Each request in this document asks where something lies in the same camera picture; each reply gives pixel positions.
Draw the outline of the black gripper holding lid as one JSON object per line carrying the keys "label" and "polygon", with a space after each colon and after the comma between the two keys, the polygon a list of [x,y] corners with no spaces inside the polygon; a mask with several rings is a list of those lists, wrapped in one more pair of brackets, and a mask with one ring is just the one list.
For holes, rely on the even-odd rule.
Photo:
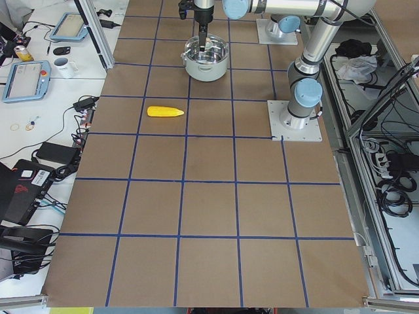
{"label": "black gripper holding lid", "polygon": [[194,7],[194,20],[199,23],[198,43],[201,52],[206,49],[208,24],[213,20],[214,6],[206,9]]}

